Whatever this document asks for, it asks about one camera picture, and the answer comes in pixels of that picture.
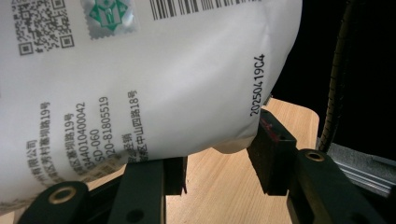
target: wooden surface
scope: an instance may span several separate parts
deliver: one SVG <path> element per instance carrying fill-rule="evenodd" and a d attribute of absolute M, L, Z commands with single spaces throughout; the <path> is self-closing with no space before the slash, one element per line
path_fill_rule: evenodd
<path fill-rule="evenodd" d="M 318 115 L 302 106 L 271 99 L 265 109 L 297 139 L 297 148 L 315 148 Z M 123 169 L 89 184 L 90 189 L 122 174 Z M 187 194 L 167 196 L 167 223 L 291 223 L 286 196 L 267 196 L 247 151 L 221 154 L 213 148 L 189 156 Z M 0 217 L 12 223 L 13 215 Z"/>

